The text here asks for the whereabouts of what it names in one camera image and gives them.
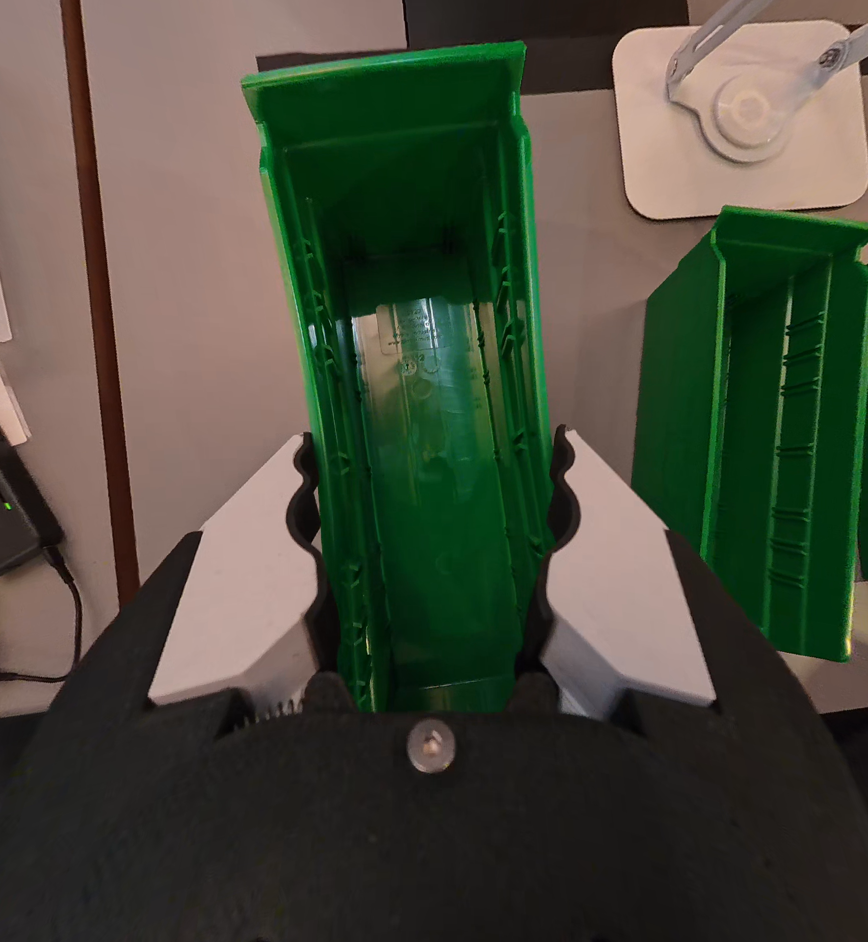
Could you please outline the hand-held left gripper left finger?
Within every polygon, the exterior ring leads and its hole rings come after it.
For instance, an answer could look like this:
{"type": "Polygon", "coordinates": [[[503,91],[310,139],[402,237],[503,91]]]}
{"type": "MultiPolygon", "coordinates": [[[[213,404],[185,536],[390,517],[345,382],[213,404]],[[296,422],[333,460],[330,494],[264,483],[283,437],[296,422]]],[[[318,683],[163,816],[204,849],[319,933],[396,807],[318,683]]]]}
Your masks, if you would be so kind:
{"type": "Polygon", "coordinates": [[[203,525],[153,703],[237,689],[258,716],[289,714],[333,670],[318,481],[312,435],[297,434],[203,525]]]}

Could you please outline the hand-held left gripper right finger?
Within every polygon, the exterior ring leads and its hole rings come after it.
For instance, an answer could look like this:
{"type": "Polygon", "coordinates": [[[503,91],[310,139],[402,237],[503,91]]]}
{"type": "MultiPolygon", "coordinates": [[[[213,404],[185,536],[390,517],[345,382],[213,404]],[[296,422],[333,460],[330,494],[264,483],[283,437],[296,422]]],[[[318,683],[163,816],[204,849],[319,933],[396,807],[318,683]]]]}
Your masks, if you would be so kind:
{"type": "Polygon", "coordinates": [[[562,712],[603,721],[631,690],[708,707],[715,690],[663,521],[576,430],[555,434],[557,518],[540,660],[562,712]]]}

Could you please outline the brown wooden strip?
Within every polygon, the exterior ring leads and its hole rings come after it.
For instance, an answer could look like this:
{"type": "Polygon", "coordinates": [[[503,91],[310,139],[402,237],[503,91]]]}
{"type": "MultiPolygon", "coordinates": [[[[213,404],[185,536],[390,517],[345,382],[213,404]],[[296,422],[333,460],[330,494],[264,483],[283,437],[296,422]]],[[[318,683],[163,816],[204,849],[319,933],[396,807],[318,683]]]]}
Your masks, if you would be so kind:
{"type": "Polygon", "coordinates": [[[59,6],[95,353],[114,573],[118,604],[125,606],[136,595],[141,581],[83,10],[80,1],[61,1],[59,6]]]}

